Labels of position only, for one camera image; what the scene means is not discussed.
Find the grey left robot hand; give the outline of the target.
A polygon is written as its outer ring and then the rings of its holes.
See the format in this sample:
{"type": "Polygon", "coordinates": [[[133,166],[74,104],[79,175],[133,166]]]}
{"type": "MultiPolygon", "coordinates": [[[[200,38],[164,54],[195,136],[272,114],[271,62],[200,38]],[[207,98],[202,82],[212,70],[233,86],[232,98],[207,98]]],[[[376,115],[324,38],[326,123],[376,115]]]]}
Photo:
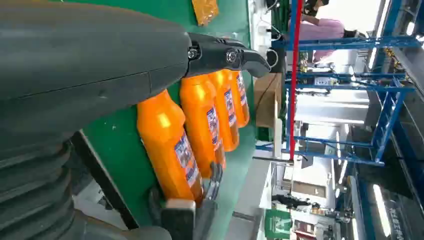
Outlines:
{"type": "Polygon", "coordinates": [[[222,69],[262,77],[242,43],[138,11],[74,2],[0,3],[0,156],[57,146],[90,122],[184,77],[222,69]]]}

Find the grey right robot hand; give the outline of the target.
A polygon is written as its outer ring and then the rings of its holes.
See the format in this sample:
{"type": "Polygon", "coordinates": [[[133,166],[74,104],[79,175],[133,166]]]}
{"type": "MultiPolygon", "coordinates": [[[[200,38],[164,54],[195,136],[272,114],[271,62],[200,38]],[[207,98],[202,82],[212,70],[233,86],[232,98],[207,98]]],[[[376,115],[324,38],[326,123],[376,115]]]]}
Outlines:
{"type": "Polygon", "coordinates": [[[194,239],[206,240],[218,210],[217,197],[223,176],[223,165],[221,163],[210,163],[211,176],[204,189],[203,201],[196,210],[194,239]]]}

